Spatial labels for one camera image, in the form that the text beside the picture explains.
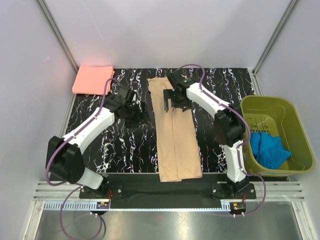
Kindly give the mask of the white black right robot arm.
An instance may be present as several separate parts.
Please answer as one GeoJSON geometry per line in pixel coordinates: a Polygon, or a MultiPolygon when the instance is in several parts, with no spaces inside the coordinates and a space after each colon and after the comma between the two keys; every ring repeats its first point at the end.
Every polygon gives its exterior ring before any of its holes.
{"type": "Polygon", "coordinates": [[[163,98],[166,112],[169,108],[188,110],[191,102],[195,102],[213,117],[214,136],[226,157],[228,195],[235,199],[243,195],[249,185],[249,177],[243,157],[246,125],[241,107],[218,98],[200,83],[179,83],[174,89],[165,89],[163,98]]]}

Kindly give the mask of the beige t shirt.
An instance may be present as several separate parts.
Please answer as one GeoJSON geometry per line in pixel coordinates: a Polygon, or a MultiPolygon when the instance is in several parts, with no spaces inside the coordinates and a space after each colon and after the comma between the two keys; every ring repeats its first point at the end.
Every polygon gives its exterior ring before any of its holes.
{"type": "Polygon", "coordinates": [[[148,79],[161,182],[180,182],[203,176],[192,111],[180,108],[165,111],[164,90],[172,88],[166,77],[148,79]]]}

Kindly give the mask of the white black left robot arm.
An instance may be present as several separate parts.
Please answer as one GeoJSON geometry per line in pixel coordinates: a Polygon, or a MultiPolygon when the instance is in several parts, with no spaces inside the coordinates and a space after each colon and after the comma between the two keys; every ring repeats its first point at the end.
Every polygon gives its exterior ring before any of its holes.
{"type": "Polygon", "coordinates": [[[110,101],[106,107],[96,108],[93,114],[76,129],[63,137],[53,136],[48,143],[45,177],[47,183],[59,186],[64,183],[86,186],[97,198],[108,193],[105,177],[87,168],[83,153],[105,129],[123,119],[127,128],[149,124],[147,104],[144,101],[120,104],[110,101]]]}

